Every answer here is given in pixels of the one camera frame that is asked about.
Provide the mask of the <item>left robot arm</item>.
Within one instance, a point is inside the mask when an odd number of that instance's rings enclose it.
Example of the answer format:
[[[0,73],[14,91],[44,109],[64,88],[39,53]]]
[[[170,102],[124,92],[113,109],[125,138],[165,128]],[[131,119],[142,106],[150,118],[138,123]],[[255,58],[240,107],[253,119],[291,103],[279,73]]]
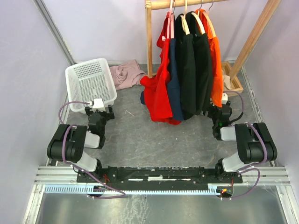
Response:
[[[101,162],[88,155],[85,148],[102,149],[105,144],[105,129],[109,120],[115,119],[111,105],[103,111],[93,111],[86,107],[88,125],[60,124],[52,137],[47,156],[50,159],[74,165],[80,175],[85,175],[93,182],[103,178]]]

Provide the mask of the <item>orange t shirt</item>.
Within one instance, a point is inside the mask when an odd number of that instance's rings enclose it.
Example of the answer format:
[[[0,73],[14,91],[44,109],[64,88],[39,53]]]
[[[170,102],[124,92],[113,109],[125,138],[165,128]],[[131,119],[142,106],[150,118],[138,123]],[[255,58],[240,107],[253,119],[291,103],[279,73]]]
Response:
[[[199,18],[201,20],[201,9],[199,11]],[[221,51],[218,37],[209,38],[209,46],[212,57],[212,69],[213,69],[213,86],[211,91],[211,99],[213,104],[217,107],[222,107],[221,98],[223,94],[223,80],[222,80],[222,67],[221,67]]]

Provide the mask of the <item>peach hanger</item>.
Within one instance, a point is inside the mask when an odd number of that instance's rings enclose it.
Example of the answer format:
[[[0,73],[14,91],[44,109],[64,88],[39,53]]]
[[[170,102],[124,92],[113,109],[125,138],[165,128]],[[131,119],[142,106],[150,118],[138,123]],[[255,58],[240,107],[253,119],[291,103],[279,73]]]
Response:
[[[205,28],[205,31],[206,31],[208,37],[209,38],[216,37],[214,26],[209,18],[209,15],[208,15],[209,11],[206,12],[204,9],[201,9],[200,13],[201,13],[201,20],[203,22],[203,25],[204,25],[204,28]]]

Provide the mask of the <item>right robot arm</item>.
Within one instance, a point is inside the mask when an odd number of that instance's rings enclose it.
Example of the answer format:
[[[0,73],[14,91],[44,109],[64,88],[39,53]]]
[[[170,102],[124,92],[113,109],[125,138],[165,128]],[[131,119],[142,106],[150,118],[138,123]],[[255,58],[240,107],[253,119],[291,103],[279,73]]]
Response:
[[[215,165],[214,176],[219,182],[226,182],[231,174],[240,175],[254,166],[273,161],[278,152],[267,125],[260,123],[240,123],[244,111],[231,119],[230,101],[221,107],[211,104],[207,116],[212,120],[212,133],[217,140],[236,142],[237,151],[226,158],[220,159]]]

